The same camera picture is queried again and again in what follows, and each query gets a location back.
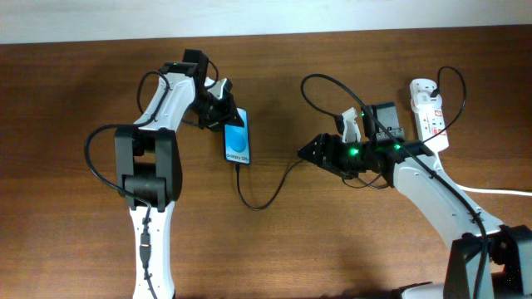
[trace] blue smartphone screen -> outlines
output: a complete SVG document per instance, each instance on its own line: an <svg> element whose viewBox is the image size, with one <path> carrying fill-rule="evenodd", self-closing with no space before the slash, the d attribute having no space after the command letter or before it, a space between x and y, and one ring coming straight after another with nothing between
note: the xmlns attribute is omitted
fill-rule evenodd
<svg viewBox="0 0 532 299"><path fill-rule="evenodd" d="M225 125L225 159L236 163L249 164L248 113L240 108L237 108L237 111L244 121L244 127Z"/></svg>

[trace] blue circle on screen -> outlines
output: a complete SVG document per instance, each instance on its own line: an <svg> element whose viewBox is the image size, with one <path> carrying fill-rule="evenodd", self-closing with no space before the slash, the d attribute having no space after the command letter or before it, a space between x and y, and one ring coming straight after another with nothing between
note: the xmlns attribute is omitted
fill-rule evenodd
<svg viewBox="0 0 532 299"><path fill-rule="evenodd" d="M242 153L246 149L246 139L233 127L228 127L225 131L227 143L235 152Z"/></svg>

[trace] power strip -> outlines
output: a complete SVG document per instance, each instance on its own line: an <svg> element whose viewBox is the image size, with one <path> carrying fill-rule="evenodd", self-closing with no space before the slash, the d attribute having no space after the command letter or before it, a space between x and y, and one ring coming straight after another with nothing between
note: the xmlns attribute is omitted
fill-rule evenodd
<svg viewBox="0 0 532 299"><path fill-rule="evenodd" d="M410 83L411 107L416 116L418 139L425 141L445 128L441 111L441 96L431 97L436 83L429 79L415 79ZM425 145L435 153L449 147L447 132L428 140Z"/></svg>

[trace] wooden table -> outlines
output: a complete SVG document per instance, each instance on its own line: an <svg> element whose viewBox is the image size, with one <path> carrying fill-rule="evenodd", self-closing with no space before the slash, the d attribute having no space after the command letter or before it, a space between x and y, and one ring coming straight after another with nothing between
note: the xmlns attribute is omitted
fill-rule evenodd
<svg viewBox="0 0 532 299"><path fill-rule="evenodd" d="M0 297L131 296L131 219L124 199L90 173L82 146L97 126L136 120L140 77L180 60L187 47L217 64L249 113L253 161L242 180L251 203L271 196L301 146L336 133L299 93L312 72L335 76L368 104L395 101L411 140L410 81L435 79L439 66L459 68L470 97L441 154L447 173L467 186L530 188L530 26L2 45ZM441 84L450 121L461 86L451 73ZM308 94L336 113L358 108L319 79ZM395 189L350 189L305 163L271 208L255 213L238 199L221 134L183 125L177 137L184 184L171 263L179 297L336 296L444 280L448 250ZM114 179L111 132L92 155ZM471 197L510 226L532 227L529 198Z"/></svg>

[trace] white wall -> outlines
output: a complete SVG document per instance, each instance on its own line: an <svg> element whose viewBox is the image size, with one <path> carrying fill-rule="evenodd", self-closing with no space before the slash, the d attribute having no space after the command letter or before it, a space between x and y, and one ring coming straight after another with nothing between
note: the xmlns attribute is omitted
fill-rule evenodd
<svg viewBox="0 0 532 299"><path fill-rule="evenodd" d="M0 43L532 23L532 0L6 0Z"/></svg>

